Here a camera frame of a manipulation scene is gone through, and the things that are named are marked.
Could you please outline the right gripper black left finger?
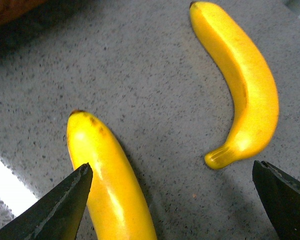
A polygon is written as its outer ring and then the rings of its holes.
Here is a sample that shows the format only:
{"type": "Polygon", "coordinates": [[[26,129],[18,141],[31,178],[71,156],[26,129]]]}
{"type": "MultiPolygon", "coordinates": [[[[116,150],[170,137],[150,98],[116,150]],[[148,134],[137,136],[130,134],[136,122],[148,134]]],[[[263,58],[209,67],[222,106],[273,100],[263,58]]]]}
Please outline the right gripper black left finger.
{"type": "Polygon", "coordinates": [[[75,240],[93,179],[82,164],[34,205],[0,229],[0,240],[75,240]]]}

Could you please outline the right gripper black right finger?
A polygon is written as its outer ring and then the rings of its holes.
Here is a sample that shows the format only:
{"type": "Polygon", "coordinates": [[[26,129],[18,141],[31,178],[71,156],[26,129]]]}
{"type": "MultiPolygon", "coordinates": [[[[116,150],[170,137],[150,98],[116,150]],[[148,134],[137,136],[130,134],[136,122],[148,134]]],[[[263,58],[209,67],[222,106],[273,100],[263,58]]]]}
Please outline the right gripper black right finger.
{"type": "Polygon", "coordinates": [[[266,161],[254,161],[252,180],[281,240],[300,240],[300,181],[266,161]]]}

